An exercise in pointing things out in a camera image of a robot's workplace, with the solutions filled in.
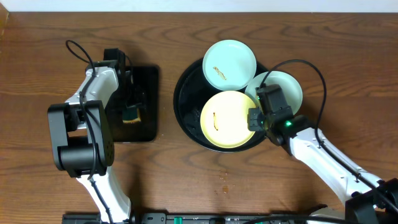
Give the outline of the green yellow sponge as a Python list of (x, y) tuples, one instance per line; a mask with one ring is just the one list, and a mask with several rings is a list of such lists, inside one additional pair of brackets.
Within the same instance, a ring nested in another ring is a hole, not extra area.
[(130, 106), (122, 110), (123, 123), (139, 123), (141, 122), (140, 110), (137, 106)]

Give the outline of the yellow plate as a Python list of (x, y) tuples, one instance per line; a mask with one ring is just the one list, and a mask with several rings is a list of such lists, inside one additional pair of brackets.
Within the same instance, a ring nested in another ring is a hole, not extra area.
[(248, 128), (249, 110), (256, 104), (239, 91), (222, 91), (204, 105), (200, 127), (213, 145), (232, 149), (247, 143), (255, 134)]

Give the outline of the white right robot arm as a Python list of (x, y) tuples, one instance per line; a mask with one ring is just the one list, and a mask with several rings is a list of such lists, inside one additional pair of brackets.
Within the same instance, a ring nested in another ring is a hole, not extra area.
[(354, 223), (397, 223), (397, 179), (367, 172), (337, 149), (306, 116), (288, 108), (263, 114), (248, 111), (248, 128), (265, 131), (270, 141), (306, 164), (345, 206), (345, 220)]

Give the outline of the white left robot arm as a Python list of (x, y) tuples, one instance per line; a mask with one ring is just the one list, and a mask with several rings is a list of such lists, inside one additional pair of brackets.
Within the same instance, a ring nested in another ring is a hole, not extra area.
[(99, 209), (64, 214), (62, 223), (139, 223), (112, 168), (114, 145), (155, 139), (158, 89), (158, 67), (105, 60), (87, 67), (72, 97), (48, 108), (57, 169), (79, 181)]

